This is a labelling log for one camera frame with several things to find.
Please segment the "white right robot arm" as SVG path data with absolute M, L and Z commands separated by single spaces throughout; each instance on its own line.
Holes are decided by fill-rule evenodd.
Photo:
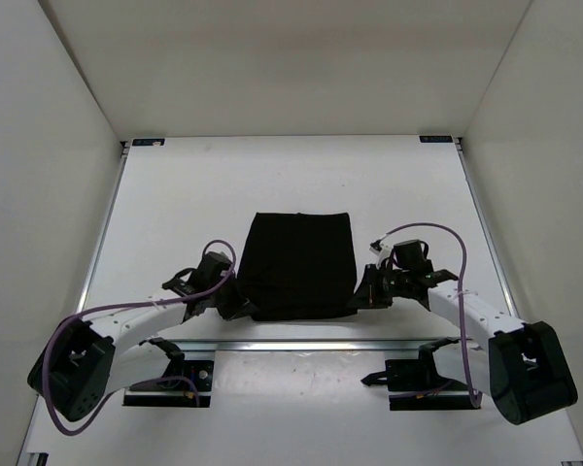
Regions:
M 416 358 L 387 362 L 365 376 L 365 386 L 385 385 L 400 408 L 424 409 L 448 387 L 490 396 L 508 422 L 520 425 L 574 405 L 577 388 L 559 337 L 544 321 L 510 316 L 463 287 L 454 273 L 434 269 L 421 240 L 370 246 L 377 260 L 365 266 L 349 305 L 383 310 L 395 299 L 418 302 L 457 326 L 457 337 L 419 346 Z

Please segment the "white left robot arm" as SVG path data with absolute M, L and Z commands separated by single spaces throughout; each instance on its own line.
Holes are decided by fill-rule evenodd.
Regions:
M 92 416 L 123 388 L 180 390 L 197 403 L 197 371 L 187 369 L 179 346 L 159 334 L 208 309 L 224 320 L 251 315 L 256 308 L 233 268 L 224 253 L 208 251 L 197 267 L 179 271 L 143 302 L 64 319 L 30 370 L 28 385 L 52 414 L 70 422 Z

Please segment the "black skirt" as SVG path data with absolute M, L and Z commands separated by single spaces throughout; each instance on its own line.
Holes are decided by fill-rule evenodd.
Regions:
M 335 319 L 350 307 L 357 264 L 350 216 L 257 213 L 237 272 L 254 321 Z

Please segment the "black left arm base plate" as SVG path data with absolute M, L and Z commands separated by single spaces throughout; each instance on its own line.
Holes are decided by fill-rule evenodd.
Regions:
M 154 344 L 165 354 L 164 372 L 127 388 L 122 404 L 138 408 L 209 408 L 215 354 L 199 349 L 188 350 L 177 342 L 162 339 L 156 339 Z

